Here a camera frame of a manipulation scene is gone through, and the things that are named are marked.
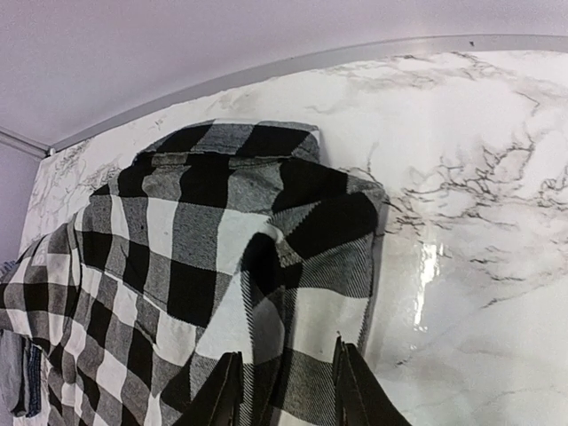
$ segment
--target marble wall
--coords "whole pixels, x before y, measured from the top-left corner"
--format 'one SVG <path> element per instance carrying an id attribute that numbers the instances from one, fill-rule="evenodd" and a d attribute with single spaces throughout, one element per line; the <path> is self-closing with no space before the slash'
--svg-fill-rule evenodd
<path id="1" fill-rule="evenodd" d="M 134 155 L 209 118 L 317 124 L 390 214 L 367 360 L 417 426 L 566 425 L 568 54 L 443 53 L 274 78 L 44 160 L 22 247 Z"/>

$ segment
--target shirt collar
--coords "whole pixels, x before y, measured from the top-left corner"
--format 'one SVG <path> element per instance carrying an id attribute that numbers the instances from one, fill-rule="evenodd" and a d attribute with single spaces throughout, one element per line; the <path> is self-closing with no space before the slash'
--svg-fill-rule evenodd
<path id="1" fill-rule="evenodd" d="M 141 156 L 224 154 L 319 162 L 319 143 L 319 129 L 301 122 L 213 120 L 175 131 L 150 145 Z"/>

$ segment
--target black and white buffalo check shirt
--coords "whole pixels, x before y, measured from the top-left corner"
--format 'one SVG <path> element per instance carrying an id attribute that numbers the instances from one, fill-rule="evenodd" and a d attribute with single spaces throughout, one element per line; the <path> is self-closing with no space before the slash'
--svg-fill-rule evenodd
<path id="1" fill-rule="evenodd" d="M 179 130 L 29 248 L 0 328 L 50 361 L 50 424 L 172 424 L 228 351 L 241 424 L 335 424 L 335 339 L 364 344 L 384 192 L 319 165 L 318 135 Z"/>

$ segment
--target black and white fabric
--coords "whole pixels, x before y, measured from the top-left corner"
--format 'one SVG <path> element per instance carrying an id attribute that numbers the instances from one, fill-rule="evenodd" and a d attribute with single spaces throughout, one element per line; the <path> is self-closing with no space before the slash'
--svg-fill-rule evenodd
<path id="1" fill-rule="evenodd" d="M 47 354 L 50 424 L 172 424 L 228 351 L 241 424 L 335 424 L 335 339 L 365 342 L 384 192 L 319 165 L 318 136 L 184 128 L 28 249 L 0 328 Z"/>

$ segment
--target shirt sleeve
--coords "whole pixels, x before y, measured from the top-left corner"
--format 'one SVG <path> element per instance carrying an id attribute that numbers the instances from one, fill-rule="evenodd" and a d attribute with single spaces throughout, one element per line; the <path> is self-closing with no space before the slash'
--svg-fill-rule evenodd
<path id="1" fill-rule="evenodd" d="M 63 336 L 79 291 L 75 218 L 36 241 L 0 281 L 0 329 L 31 338 L 48 354 Z"/>
<path id="2" fill-rule="evenodd" d="M 270 404 L 332 424 L 335 340 L 360 350 L 366 342 L 386 197 L 377 183 L 345 182 L 342 193 L 274 214 L 245 253 L 254 381 L 267 390 L 255 393 L 253 419 L 271 411 L 254 407 Z"/>

